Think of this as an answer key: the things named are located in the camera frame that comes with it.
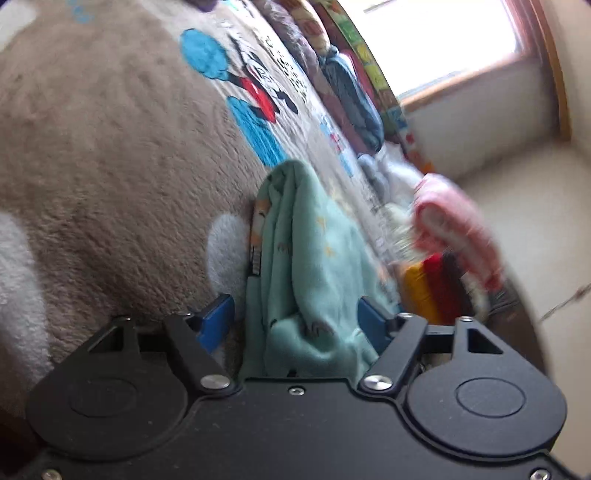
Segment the teal printed children's garment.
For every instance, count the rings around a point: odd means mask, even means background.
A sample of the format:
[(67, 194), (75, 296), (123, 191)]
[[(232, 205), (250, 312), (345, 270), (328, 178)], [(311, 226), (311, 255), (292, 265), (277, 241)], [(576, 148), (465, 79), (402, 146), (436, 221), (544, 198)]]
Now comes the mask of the teal printed children's garment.
[(399, 310), (394, 280), (315, 170), (281, 163), (254, 204), (240, 378), (359, 381), (379, 357), (359, 325), (363, 297)]

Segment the yellow folded garment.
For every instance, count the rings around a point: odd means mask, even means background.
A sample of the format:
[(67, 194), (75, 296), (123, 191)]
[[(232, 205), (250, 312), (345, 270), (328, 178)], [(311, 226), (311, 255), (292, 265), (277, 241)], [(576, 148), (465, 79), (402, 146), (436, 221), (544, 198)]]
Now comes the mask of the yellow folded garment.
[(430, 324), (442, 325), (435, 297), (429, 287), (428, 276), (422, 262), (410, 264), (404, 268), (402, 283), (407, 297), (409, 310)]

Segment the red folded garment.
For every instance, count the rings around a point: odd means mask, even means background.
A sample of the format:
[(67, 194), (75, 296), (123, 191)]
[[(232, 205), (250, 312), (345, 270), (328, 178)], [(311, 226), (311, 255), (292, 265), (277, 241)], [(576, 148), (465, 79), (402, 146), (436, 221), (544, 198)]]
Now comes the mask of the red folded garment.
[(439, 323), (453, 325), (463, 313), (459, 289), (448, 274), (442, 254), (434, 254), (423, 261), (431, 295), (437, 308)]

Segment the pink rolled quilt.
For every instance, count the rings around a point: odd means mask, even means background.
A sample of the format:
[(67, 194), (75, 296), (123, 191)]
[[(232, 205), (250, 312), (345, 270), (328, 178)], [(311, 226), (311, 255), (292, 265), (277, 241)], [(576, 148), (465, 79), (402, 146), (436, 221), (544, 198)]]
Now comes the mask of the pink rolled quilt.
[(416, 244), (429, 253), (451, 252), (488, 291), (504, 285), (502, 258), (476, 203), (446, 177), (429, 173), (415, 186), (412, 222)]

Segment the white crumpled bedding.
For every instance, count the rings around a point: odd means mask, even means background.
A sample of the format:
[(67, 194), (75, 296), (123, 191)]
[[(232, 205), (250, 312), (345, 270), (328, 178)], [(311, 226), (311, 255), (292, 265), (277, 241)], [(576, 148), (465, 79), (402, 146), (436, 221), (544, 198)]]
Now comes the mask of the white crumpled bedding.
[(412, 216), (415, 188), (423, 174), (406, 159), (402, 147), (392, 142), (386, 142), (373, 159), (374, 187), (394, 258), (421, 260), (424, 255), (415, 246)]

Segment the light blue plush toy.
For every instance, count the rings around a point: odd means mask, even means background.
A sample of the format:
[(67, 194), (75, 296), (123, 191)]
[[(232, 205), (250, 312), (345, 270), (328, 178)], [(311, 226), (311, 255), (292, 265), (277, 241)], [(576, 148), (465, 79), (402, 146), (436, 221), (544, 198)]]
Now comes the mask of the light blue plush toy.
[(366, 175), (370, 186), (374, 188), (378, 200), (382, 204), (390, 203), (392, 200), (392, 191), (389, 181), (380, 171), (377, 160), (369, 154), (360, 154), (358, 164)]

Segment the Mickey Mouse bed blanket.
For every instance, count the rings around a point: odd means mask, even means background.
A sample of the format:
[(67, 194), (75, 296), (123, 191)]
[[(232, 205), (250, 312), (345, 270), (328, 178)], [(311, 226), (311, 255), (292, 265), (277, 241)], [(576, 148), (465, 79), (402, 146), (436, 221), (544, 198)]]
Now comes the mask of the Mickey Mouse bed blanket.
[(1, 11), (1, 410), (111, 318), (235, 299), (267, 175), (297, 160), (385, 266), (375, 195), (252, 3), (10, 1)]

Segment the navy blue folded blanket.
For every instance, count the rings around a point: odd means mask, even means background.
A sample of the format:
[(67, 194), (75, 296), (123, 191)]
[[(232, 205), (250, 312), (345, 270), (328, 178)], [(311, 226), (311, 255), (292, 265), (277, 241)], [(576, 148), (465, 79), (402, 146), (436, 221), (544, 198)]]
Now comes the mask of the navy blue folded blanket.
[(341, 102), (349, 124), (363, 142), (363, 152), (379, 152), (385, 142), (384, 124), (376, 106), (356, 77), (352, 63), (334, 45), (320, 58), (320, 63), (322, 73)]

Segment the wooden framed window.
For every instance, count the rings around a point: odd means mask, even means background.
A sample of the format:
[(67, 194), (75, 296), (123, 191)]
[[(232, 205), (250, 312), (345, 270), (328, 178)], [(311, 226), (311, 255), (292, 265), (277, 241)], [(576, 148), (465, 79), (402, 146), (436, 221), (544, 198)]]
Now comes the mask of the wooden framed window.
[(542, 2), (345, 1), (342, 9), (407, 111), (539, 59), (550, 77), (559, 136), (571, 139), (565, 77)]

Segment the colourful alphabet foam mat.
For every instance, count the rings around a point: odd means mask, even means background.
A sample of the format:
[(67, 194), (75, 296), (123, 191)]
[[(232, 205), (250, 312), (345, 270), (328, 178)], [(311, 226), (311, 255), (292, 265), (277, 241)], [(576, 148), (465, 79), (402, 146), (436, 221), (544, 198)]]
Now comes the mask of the colourful alphabet foam mat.
[(394, 96), (386, 76), (345, 8), (339, 1), (312, 1), (311, 4), (321, 17), (329, 38), (337, 41), (339, 47), (348, 45), (348, 49), (363, 67), (374, 90), (376, 106), (384, 123), (386, 137), (391, 141), (396, 140), (402, 146), (407, 159), (422, 173), (434, 173), (435, 168), (422, 154), (404, 110)]

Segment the cartoon print pillow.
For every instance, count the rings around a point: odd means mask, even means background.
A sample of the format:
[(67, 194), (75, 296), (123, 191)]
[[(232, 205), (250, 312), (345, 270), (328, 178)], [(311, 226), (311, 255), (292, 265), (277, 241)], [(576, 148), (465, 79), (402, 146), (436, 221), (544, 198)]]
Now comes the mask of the cartoon print pillow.
[(311, 3), (307, 0), (280, 0), (279, 3), (293, 17), (295, 25), (300, 28), (315, 53), (322, 57), (329, 56), (332, 48), (331, 40), (324, 23)]

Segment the purple floral quilt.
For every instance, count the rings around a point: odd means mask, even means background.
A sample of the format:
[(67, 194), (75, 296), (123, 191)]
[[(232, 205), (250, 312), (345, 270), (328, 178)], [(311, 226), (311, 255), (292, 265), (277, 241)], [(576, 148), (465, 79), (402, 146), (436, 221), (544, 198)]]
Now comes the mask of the purple floral quilt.
[(351, 122), (349, 122), (342, 103), (335, 96), (332, 86), (329, 84), (327, 78), (325, 78), (320, 61), (318, 61), (318, 55), (312, 49), (308, 39), (304, 37), (304, 33), (297, 26), (293, 16), (290, 15), (286, 8), (276, 3), (276, 1), (253, 1), (253, 4), (259, 9), (260, 14), (270, 24), (276, 35), (280, 37), (280, 40), (283, 41), (283, 45), (287, 48), (287, 51), (300, 64), (301, 69), (308, 76), (311, 85), (315, 87), (325, 109), (332, 116), (332, 119), (335, 120), (335, 124), (341, 129), (342, 134), (348, 140), (353, 151), (356, 154), (369, 153), (366, 144), (360, 135), (356, 133)]

